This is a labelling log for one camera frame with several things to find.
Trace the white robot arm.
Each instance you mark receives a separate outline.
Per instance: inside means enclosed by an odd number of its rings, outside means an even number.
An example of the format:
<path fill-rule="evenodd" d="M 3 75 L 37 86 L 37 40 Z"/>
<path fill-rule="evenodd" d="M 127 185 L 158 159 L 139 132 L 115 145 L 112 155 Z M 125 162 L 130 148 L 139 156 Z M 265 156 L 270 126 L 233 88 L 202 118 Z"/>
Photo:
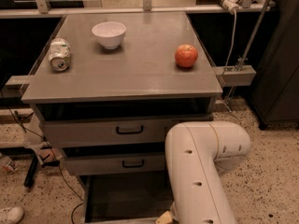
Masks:
<path fill-rule="evenodd" d="M 227 121 L 182 122 L 165 139 L 173 203 L 155 224 L 236 224 L 220 176 L 251 147 L 249 134 Z"/>

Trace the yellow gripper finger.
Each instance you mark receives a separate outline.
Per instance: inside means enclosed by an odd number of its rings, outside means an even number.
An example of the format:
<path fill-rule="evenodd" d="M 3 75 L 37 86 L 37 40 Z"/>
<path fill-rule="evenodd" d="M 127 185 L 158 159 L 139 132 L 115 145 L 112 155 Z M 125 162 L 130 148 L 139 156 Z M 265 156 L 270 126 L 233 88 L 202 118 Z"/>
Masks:
<path fill-rule="evenodd" d="M 172 214 L 169 211 L 164 212 L 156 219 L 155 224 L 173 224 Z"/>

